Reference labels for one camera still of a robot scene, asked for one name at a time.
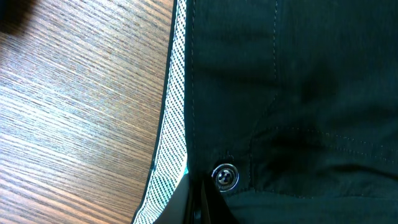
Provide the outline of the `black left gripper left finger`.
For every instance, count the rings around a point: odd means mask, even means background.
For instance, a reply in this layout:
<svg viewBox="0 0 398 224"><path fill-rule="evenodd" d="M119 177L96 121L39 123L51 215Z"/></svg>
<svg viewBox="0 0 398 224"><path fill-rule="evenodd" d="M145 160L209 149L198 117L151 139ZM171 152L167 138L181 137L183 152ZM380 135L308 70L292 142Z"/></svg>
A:
<svg viewBox="0 0 398 224"><path fill-rule="evenodd" d="M154 224L191 224L193 215L193 187L189 174L184 174L164 211Z"/></svg>

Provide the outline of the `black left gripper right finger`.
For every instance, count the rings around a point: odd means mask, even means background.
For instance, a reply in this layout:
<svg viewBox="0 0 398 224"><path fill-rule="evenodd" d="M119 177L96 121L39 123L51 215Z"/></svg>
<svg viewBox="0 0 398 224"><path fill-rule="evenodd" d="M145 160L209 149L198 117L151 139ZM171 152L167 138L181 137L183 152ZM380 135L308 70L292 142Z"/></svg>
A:
<svg viewBox="0 0 398 224"><path fill-rule="evenodd" d="M212 179L203 179L200 190L202 224L238 224Z"/></svg>

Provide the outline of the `black t-shirt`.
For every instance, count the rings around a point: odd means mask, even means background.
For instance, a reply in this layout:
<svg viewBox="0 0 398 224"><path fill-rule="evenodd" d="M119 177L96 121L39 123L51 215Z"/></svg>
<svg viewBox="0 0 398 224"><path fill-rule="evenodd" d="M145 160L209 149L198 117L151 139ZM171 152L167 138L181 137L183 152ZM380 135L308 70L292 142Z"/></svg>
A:
<svg viewBox="0 0 398 224"><path fill-rule="evenodd" d="M178 0L134 223L184 174L239 223L397 222L397 1Z"/></svg>

